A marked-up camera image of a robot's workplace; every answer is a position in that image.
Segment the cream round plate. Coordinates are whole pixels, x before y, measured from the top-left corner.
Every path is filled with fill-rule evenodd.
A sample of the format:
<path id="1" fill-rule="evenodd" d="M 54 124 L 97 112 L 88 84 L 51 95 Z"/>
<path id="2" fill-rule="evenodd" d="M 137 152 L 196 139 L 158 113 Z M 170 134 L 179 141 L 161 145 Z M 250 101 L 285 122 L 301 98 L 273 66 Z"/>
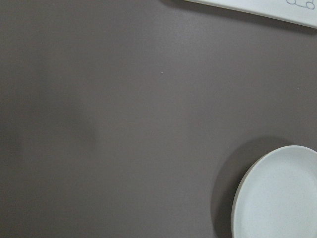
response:
<path id="1" fill-rule="evenodd" d="M 315 238 L 316 151 L 292 145 L 258 159 L 237 188 L 231 233 L 234 238 Z"/>

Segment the cream rabbit tray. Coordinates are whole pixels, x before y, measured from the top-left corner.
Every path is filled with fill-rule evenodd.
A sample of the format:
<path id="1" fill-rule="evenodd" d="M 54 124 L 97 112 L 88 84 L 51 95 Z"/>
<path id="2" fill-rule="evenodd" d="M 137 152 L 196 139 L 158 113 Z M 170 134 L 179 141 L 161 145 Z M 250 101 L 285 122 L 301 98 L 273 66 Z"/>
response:
<path id="1" fill-rule="evenodd" d="M 315 29 L 317 27 L 317 2 L 315 0 L 196 0 L 194 2 Z"/>

